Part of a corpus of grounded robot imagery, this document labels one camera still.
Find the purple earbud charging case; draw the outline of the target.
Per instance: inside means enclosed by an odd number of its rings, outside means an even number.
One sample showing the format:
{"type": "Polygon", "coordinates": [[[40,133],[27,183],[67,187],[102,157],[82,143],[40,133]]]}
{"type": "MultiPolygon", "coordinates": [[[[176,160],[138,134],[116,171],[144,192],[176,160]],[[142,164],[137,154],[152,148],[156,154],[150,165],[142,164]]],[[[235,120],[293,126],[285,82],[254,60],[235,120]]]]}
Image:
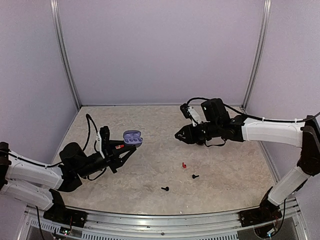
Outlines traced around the purple earbud charging case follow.
{"type": "Polygon", "coordinates": [[[141,145],[143,143],[143,138],[141,137],[141,132],[139,130],[126,130],[123,133],[123,141],[125,145],[141,145]]]}

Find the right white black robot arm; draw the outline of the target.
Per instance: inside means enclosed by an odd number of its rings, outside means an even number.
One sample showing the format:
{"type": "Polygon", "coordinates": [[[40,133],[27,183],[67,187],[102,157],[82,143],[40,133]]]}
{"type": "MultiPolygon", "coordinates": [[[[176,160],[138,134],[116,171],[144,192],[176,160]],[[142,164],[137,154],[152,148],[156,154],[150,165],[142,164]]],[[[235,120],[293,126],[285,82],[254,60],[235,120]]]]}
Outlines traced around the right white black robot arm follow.
{"type": "Polygon", "coordinates": [[[188,102],[180,111],[191,124],[183,126],[174,137],[188,145],[206,145],[213,138],[224,142],[258,141],[291,145],[301,150],[299,160],[281,180],[263,197],[256,218],[266,222],[276,207],[305,182],[320,173],[320,127],[313,115],[304,119],[280,120],[247,115],[240,111],[233,118],[227,111],[230,106],[220,98],[202,98],[201,109],[205,116],[202,121],[197,111],[188,102]]]}

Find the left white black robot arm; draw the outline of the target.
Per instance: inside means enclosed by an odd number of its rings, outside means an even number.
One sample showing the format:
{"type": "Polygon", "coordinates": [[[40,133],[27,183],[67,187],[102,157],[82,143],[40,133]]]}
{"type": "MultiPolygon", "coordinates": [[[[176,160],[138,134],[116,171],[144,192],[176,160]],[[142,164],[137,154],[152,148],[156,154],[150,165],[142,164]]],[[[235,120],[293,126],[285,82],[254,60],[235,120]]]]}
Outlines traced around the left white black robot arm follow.
{"type": "Polygon", "coordinates": [[[63,223],[70,218],[70,211],[63,206],[60,193],[75,191],[83,179],[107,168],[116,173],[136,149],[125,141],[109,140],[100,152],[86,155],[78,143],[71,142],[59,153],[60,163],[47,165],[25,159],[1,142],[0,192],[41,210],[50,209],[50,214],[63,223]]]}

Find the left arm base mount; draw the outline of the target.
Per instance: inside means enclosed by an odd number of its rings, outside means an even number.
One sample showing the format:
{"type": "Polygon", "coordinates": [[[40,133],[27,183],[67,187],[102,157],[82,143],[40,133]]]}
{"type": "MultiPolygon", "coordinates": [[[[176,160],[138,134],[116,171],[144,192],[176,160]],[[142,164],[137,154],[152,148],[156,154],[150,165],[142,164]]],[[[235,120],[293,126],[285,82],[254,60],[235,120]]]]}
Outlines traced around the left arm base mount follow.
{"type": "Polygon", "coordinates": [[[88,213],[85,211],[54,206],[46,210],[43,214],[43,217],[47,220],[79,228],[85,226],[87,216],[88,213]]]}

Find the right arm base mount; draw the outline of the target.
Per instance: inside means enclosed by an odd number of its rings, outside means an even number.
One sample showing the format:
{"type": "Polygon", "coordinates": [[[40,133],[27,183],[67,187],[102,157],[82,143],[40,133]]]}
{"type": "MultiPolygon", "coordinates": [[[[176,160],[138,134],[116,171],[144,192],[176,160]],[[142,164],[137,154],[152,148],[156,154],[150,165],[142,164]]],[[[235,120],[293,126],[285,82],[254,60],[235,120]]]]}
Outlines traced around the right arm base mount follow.
{"type": "Polygon", "coordinates": [[[282,217],[279,207],[275,209],[257,207],[239,212],[240,223],[243,228],[274,221],[282,217]]]}

